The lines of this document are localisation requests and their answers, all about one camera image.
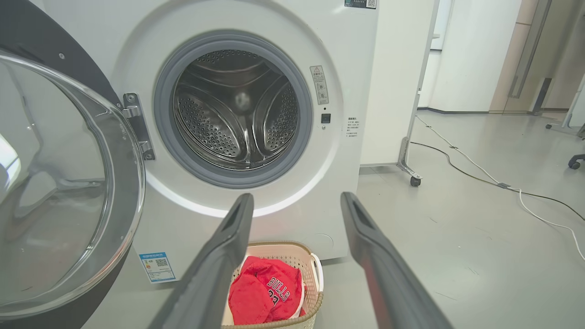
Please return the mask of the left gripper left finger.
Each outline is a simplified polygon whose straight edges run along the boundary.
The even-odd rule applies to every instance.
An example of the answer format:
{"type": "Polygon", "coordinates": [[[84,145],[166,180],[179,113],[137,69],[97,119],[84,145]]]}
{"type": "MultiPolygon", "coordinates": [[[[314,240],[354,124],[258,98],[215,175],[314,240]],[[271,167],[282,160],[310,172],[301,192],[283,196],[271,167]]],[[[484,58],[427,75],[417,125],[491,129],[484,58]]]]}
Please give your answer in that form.
{"type": "Polygon", "coordinates": [[[148,326],[149,329],[219,329],[236,267],[245,257],[254,211],[245,193],[203,246],[148,326]]]}

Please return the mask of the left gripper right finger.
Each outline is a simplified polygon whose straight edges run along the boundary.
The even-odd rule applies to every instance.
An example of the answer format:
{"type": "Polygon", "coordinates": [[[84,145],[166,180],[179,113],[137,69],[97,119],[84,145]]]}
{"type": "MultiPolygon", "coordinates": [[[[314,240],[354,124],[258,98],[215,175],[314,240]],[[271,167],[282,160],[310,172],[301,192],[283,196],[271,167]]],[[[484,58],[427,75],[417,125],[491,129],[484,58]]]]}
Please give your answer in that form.
{"type": "Polygon", "coordinates": [[[452,324],[353,192],[340,196],[349,250],[364,270],[380,329],[451,329],[452,324]]]}

